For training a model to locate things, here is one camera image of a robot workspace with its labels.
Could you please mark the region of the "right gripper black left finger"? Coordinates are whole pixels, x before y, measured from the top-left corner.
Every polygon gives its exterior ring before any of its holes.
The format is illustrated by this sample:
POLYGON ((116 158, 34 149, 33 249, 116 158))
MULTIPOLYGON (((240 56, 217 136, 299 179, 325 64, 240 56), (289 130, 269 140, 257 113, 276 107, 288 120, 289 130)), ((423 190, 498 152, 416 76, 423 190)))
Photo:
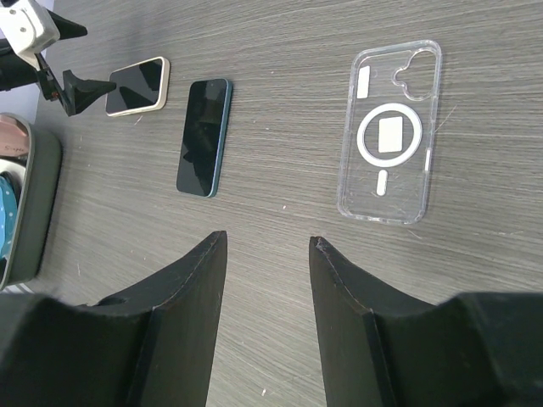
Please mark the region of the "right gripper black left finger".
POLYGON ((93 306, 1 297, 4 406, 203 406, 227 271, 215 231, 93 306))

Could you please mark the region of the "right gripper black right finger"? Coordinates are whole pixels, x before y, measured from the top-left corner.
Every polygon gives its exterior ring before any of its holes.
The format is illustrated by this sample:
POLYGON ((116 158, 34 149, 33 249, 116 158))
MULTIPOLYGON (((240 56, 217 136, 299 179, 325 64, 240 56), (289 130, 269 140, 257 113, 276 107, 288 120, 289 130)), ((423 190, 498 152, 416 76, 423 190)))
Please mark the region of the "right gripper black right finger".
POLYGON ((540 293, 460 293, 429 304, 309 243, 330 406, 539 406, 540 293))

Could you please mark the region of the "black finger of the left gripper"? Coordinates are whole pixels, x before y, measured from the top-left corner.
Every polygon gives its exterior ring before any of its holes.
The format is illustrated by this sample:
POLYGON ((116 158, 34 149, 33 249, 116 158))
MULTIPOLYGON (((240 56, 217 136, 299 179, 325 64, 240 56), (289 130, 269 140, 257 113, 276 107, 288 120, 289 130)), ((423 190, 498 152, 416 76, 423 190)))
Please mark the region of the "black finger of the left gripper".
POLYGON ((99 98, 116 89, 114 82, 82 80, 71 70, 63 72, 63 81, 61 104, 68 116, 82 113, 99 98))
POLYGON ((67 20, 53 11, 46 9, 48 13, 46 36, 53 42, 79 38, 87 35, 87 28, 74 21, 67 20))

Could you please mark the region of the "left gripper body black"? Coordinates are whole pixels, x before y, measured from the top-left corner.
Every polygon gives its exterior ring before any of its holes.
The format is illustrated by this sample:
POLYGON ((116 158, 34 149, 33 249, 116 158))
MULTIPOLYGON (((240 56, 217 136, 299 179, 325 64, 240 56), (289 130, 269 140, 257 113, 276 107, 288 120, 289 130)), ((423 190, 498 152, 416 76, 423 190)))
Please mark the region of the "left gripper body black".
POLYGON ((48 101, 63 102, 63 89, 58 83, 54 73, 41 54, 36 54, 39 69, 36 71, 37 84, 42 95, 48 101))

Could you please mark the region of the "black smartphone gold edge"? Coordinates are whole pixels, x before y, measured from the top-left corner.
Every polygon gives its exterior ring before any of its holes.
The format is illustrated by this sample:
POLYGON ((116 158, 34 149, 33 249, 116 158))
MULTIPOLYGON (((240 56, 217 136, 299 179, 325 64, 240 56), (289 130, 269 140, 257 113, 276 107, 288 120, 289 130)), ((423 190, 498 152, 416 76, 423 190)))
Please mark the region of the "black smartphone gold edge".
POLYGON ((109 80, 116 88, 106 96, 109 117, 142 114, 164 108, 167 100, 171 63, 155 57, 113 71, 109 80))

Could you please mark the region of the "teal smartphone black screen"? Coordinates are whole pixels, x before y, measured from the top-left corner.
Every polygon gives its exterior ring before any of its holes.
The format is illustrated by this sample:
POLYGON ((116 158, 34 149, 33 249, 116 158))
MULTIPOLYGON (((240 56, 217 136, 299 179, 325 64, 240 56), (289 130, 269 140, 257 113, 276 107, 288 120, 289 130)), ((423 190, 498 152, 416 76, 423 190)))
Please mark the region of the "teal smartphone black screen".
POLYGON ((195 81, 188 105, 176 189, 202 198, 218 190, 233 85, 228 79, 195 81))

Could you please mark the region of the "clear phone case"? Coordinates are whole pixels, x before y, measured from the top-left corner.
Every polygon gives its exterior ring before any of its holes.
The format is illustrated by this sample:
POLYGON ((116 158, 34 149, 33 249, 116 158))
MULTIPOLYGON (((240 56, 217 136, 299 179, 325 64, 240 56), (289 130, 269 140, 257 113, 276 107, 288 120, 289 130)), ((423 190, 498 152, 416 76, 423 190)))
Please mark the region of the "clear phone case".
POLYGON ((442 61, 432 40, 353 60, 337 190, 343 216, 411 225, 425 215, 442 61))

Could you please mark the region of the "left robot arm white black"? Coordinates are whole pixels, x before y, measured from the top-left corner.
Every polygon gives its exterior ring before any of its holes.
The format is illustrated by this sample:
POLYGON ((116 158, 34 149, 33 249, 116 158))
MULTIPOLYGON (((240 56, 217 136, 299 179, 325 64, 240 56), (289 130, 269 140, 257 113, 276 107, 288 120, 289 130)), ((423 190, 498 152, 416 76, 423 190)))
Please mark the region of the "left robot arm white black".
POLYGON ((1 90, 36 84, 48 101, 58 101, 68 116, 80 114, 116 88, 111 81, 82 80, 72 71, 58 82, 42 52, 58 41, 87 35, 87 28, 36 1, 1 2, 1 90))

